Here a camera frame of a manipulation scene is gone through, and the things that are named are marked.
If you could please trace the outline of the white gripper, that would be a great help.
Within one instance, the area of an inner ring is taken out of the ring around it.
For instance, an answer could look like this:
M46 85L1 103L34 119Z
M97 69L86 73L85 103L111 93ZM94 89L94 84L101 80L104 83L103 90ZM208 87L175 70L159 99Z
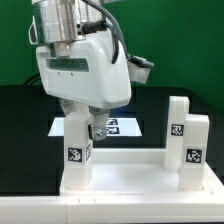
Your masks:
M88 34L84 40L72 42L67 58L52 57L47 46L39 46L36 55L44 89L47 94L62 98L60 105L65 116L75 111L74 102L91 106L92 140L107 137L110 111L106 109L127 105L131 83L145 84L150 74L150 68L126 60L122 44L116 63L111 63L113 42L109 31Z

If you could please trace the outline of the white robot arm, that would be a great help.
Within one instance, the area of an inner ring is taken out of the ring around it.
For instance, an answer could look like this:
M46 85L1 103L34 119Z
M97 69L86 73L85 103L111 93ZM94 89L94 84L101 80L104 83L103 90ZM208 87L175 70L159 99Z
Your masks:
M106 1L32 0L29 29L45 91L88 106L96 141L106 138L110 110L127 105L131 84L146 82L154 67L128 53Z

